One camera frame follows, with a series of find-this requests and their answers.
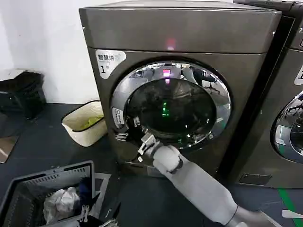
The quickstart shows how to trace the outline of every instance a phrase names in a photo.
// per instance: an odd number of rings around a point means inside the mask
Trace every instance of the green cloth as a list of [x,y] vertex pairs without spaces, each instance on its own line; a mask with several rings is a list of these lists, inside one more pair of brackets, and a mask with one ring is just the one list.
[[91,117],[89,120],[85,123],[85,125],[81,126],[81,130],[87,129],[91,125],[95,124],[96,122],[100,121],[103,118],[103,116],[97,116],[97,117]]

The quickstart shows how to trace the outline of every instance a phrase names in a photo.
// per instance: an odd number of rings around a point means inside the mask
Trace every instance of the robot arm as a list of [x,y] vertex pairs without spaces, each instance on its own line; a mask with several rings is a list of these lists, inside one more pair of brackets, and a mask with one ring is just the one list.
[[238,206],[222,184],[188,161],[174,146],[159,145],[151,134],[145,138],[148,140],[142,140],[142,147],[147,147],[144,153],[153,157],[153,165],[210,220],[227,227],[281,227],[263,212]]

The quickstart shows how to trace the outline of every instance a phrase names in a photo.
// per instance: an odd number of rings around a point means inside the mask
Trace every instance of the washing machine door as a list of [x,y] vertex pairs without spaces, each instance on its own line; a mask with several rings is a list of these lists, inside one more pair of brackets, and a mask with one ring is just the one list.
[[289,160],[303,163],[303,92],[283,109],[272,131],[278,153]]
[[149,131],[179,149],[217,138],[231,97],[221,75],[185,61],[159,61],[128,73],[111,100],[117,138]]

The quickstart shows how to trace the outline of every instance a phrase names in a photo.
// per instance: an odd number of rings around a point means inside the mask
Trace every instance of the pink indicator light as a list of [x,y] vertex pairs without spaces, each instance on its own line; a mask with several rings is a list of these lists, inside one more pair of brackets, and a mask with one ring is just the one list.
[[170,77],[170,70],[163,70],[163,76],[164,77]]

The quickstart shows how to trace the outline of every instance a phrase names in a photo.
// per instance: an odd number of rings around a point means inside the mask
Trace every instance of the white wall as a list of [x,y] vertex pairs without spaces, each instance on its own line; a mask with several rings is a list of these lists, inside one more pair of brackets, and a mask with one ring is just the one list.
[[98,99],[78,8],[101,2],[109,1],[1,0],[0,69],[42,72],[48,102]]
[[0,17],[0,70],[6,70],[13,67],[13,58],[9,50],[9,43],[6,36],[5,25]]

